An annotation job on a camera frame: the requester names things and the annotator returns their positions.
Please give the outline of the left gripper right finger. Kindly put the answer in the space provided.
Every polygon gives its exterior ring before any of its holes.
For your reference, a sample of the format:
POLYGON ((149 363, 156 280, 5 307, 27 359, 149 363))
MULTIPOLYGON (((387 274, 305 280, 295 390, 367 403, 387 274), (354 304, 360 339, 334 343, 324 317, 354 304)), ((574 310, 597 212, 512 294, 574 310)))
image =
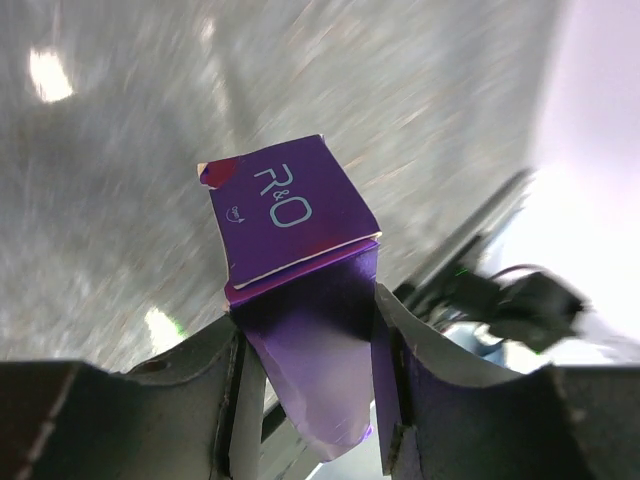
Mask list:
POLYGON ((395 479, 635 479, 633 365, 500 367, 421 323, 384 286, 371 356, 383 472, 395 479))

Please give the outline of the purple toothpaste box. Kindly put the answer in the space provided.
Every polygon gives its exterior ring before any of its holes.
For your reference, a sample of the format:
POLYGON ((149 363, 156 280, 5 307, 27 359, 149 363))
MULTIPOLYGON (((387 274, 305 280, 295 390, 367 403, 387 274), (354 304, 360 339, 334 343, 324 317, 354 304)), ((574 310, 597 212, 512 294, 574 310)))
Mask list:
POLYGON ((325 139, 201 163, 224 293, 287 417, 323 461, 370 427, 380 227, 325 139))

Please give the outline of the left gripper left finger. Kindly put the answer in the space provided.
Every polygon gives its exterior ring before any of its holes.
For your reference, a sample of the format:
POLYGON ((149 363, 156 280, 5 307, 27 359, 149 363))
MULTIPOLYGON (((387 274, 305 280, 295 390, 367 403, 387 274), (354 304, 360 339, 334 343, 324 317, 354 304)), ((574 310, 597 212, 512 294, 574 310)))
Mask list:
POLYGON ((265 374, 221 317, 110 373, 79 360, 1 366, 5 479, 254 479, 265 374))

